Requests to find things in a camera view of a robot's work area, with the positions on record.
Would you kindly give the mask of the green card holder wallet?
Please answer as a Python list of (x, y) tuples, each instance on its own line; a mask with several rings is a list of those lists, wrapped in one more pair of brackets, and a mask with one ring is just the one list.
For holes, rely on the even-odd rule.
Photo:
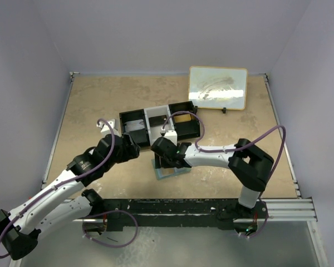
[(178, 175), (182, 175), (182, 174), (187, 174), (189, 172), (191, 172), (190, 168), (157, 168), (156, 164), (155, 164), (155, 160), (152, 159), (151, 161), (154, 172), (155, 172), (155, 177), (157, 180), (163, 180), (163, 179), (167, 179), (170, 177), (174, 177), (174, 176), (178, 176)]

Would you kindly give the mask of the black white sorting tray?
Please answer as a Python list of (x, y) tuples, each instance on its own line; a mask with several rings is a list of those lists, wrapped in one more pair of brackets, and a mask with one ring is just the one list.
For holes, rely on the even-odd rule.
[(121, 132), (129, 133), (141, 148), (152, 145), (160, 137), (162, 127), (176, 131), (179, 141), (197, 138), (200, 137), (200, 123), (194, 116), (179, 114), (168, 119), (175, 112), (188, 111), (196, 114), (197, 110), (191, 101), (187, 101), (121, 112)]

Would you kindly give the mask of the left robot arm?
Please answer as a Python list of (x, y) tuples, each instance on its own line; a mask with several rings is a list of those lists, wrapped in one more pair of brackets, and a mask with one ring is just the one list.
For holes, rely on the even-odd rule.
[(55, 228), (105, 212), (103, 198), (87, 186), (114, 165), (139, 157), (140, 147), (128, 133), (108, 133), (95, 147), (76, 156), (59, 176), (22, 205), (0, 209), (0, 259), (24, 258), (39, 239)]

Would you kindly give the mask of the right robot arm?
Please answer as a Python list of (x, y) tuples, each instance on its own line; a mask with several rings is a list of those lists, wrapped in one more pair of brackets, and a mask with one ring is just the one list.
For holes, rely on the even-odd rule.
[(256, 202), (266, 189), (274, 159), (247, 139), (239, 139), (235, 145), (212, 147), (190, 142), (174, 144), (165, 137), (158, 138), (151, 146), (166, 167), (192, 168), (198, 166), (229, 169), (243, 187), (236, 205), (241, 217), (250, 217), (256, 211)]

